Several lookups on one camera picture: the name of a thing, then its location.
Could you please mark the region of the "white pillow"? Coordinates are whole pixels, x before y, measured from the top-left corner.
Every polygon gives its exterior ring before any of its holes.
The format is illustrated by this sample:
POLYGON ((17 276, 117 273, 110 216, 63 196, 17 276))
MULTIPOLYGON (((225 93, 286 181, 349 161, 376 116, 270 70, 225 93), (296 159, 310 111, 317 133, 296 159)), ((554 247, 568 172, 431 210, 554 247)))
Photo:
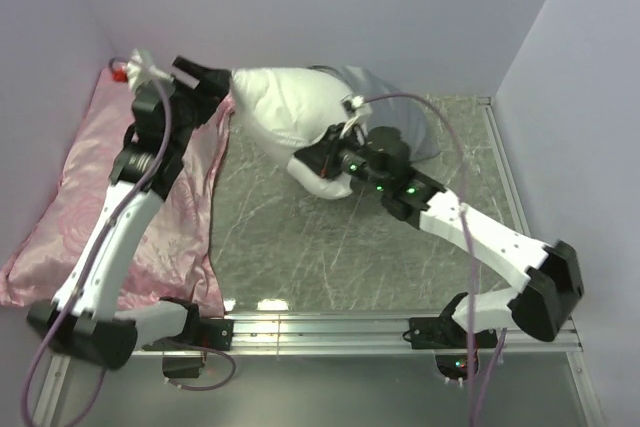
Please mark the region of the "white pillow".
POLYGON ((294 156, 347 120, 342 101, 352 89, 343 81, 307 68, 235 69, 230 94, 253 141, 307 192, 325 200, 352 194, 348 175, 325 180, 294 156))

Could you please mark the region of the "grey satin pillowcase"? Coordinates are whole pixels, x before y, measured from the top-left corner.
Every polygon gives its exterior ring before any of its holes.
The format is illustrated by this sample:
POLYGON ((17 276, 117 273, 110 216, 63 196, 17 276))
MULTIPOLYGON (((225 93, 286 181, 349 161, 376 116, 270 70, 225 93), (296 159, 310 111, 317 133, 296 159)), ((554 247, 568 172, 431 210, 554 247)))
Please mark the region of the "grey satin pillowcase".
MULTIPOLYGON (((365 98, 379 97, 398 92, 399 89, 364 67, 312 65, 318 70, 340 79, 351 90, 365 98)), ((417 101, 407 98, 390 98, 374 102, 372 114, 367 120, 367 130, 375 127, 394 127, 411 149, 411 161, 420 162, 440 153, 427 115, 417 101)))

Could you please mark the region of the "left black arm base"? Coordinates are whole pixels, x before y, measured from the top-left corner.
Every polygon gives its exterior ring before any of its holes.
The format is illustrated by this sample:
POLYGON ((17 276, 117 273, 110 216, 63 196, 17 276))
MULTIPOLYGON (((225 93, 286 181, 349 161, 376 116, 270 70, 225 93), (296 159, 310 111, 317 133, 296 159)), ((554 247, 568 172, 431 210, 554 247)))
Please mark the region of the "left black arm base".
POLYGON ((166 338, 159 342, 163 353, 169 351, 193 351, 198 355, 195 357, 181 357, 177 355, 162 356, 162 372, 165 379, 178 386, 180 379, 197 379, 205 367, 209 354, 215 354, 225 358, 230 364, 230 371, 227 376, 210 387, 187 387, 186 390, 204 391, 214 390, 226 383, 229 383, 237 371, 237 363, 228 352, 231 349, 234 334, 234 321, 226 318, 203 319, 199 321, 195 334, 190 338, 166 338))

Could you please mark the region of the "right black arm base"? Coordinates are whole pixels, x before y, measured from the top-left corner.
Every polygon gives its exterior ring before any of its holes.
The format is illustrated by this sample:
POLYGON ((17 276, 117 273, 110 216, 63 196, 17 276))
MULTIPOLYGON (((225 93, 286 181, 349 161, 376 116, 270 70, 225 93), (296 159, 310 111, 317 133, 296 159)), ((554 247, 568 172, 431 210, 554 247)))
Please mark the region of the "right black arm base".
POLYGON ((412 317, 409 329, 402 334, 413 350, 434 350, 438 372, 445 382, 455 381, 464 385, 468 380, 469 367, 477 374, 480 369, 479 348, 495 348, 498 335, 494 330, 483 330, 475 335, 475 350, 472 356, 466 353, 467 332, 454 320, 456 307, 467 297, 457 294, 437 317, 412 317))

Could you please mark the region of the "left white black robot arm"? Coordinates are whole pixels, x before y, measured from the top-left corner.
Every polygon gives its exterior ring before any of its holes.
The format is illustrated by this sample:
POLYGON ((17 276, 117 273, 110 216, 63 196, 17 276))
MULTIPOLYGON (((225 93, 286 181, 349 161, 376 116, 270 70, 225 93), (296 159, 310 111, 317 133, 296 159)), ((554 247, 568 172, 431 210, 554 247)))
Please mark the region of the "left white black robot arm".
POLYGON ((133 121, 109 175, 102 211, 76 266, 50 301, 28 311, 41 337, 41 352, 107 370, 123 367, 132 353, 168 339, 179 349, 201 337, 195 303, 163 297, 153 305, 119 311, 118 296, 143 234, 184 168, 192 134, 205 125, 229 94, 232 74, 184 57, 172 66, 196 80, 189 86, 156 70, 148 57, 131 59, 133 121))

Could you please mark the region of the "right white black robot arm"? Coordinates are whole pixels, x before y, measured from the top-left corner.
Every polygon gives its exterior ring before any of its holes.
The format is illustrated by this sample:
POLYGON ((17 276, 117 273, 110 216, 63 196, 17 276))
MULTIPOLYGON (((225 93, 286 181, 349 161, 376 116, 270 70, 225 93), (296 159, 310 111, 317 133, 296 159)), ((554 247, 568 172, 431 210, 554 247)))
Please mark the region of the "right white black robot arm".
POLYGON ((518 328, 552 342, 584 295, 576 250, 513 231, 462 203, 452 190, 416 170, 397 129, 378 127, 364 140, 332 125, 314 145, 296 151, 287 170, 309 192, 331 198, 352 179, 372 184, 394 218, 466 251, 502 277, 507 288, 456 296, 436 324, 437 344, 465 345, 478 332, 518 328))

